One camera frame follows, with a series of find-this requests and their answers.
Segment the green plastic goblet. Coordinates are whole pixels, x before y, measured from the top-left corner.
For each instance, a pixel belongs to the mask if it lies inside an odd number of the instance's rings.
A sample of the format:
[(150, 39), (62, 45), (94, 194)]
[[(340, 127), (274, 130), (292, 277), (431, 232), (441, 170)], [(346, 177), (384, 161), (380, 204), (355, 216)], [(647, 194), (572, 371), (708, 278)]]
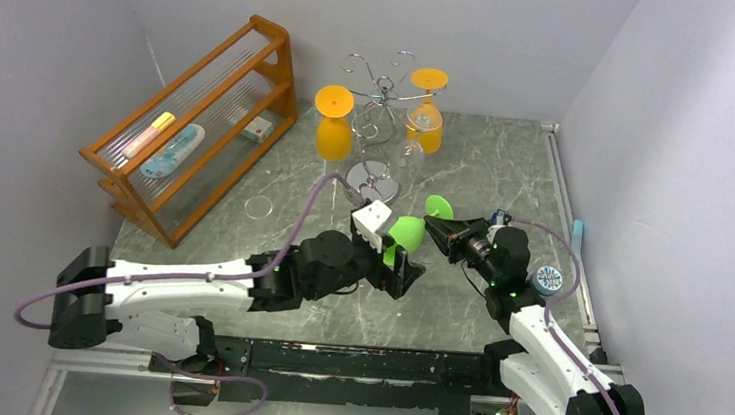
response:
[[(447, 220), (454, 218), (454, 209), (444, 197), (431, 195), (425, 200), (425, 215), (436, 216)], [(386, 249), (383, 255), (383, 262), (388, 265), (394, 265), (395, 247), (397, 245), (405, 248), (409, 255), (415, 253), (424, 239), (425, 224), (424, 217), (414, 217), (413, 215), (400, 216), (388, 231), (394, 243)]]

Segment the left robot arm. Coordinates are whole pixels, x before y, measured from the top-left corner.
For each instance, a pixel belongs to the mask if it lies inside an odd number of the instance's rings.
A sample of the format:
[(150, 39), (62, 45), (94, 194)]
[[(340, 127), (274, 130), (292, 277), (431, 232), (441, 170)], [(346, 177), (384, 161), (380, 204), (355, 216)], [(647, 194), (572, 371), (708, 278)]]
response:
[(277, 265), (272, 251), (184, 266), (113, 261), (109, 254), (107, 246), (89, 247), (58, 274), (48, 344), (80, 350), (120, 343), (180, 362), (191, 373), (216, 360), (214, 326), (182, 318), (182, 310), (296, 310), (361, 280), (399, 299), (425, 273), (404, 251), (388, 265), (360, 234), (332, 230), (303, 239)]

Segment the clear wine glass handled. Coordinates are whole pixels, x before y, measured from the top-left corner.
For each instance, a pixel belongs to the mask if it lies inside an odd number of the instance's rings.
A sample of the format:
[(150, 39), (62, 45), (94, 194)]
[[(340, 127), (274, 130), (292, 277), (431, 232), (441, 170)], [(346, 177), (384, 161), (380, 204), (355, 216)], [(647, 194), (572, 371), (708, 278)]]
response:
[(407, 137), (407, 129), (405, 139), (394, 148), (389, 162), (391, 176), (400, 183), (412, 180), (420, 172), (427, 156), (418, 142)]

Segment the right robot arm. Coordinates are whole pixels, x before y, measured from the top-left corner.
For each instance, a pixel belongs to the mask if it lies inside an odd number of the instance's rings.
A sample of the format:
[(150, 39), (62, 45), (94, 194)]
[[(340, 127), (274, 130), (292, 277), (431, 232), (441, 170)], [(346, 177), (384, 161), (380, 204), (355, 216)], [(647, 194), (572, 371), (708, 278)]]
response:
[(508, 339), (487, 345), (478, 377), (487, 392), (507, 389), (535, 415), (646, 415), (635, 386), (617, 384), (573, 345), (528, 278), (528, 235), (482, 218), (428, 216), (425, 229), (451, 264), (482, 277), (489, 314)]

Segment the orange goblet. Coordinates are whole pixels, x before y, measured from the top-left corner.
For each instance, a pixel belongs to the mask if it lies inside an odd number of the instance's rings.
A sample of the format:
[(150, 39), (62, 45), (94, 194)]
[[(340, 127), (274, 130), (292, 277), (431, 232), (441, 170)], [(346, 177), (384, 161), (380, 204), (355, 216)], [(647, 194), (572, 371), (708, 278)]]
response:
[(431, 155), (440, 149), (443, 137), (443, 116), (433, 97), (448, 85), (449, 77), (443, 70), (422, 68), (412, 73), (411, 81), (424, 94), (420, 103), (407, 111), (407, 137), (418, 142), (425, 154)]
[(344, 160), (351, 153), (354, 137), (346, 118), (355, 105), (352, 92), (343, 86), (326, 85), (316, 93), (314, 103), (322, 116), (314, 136), (317, 154), (330, 162)]

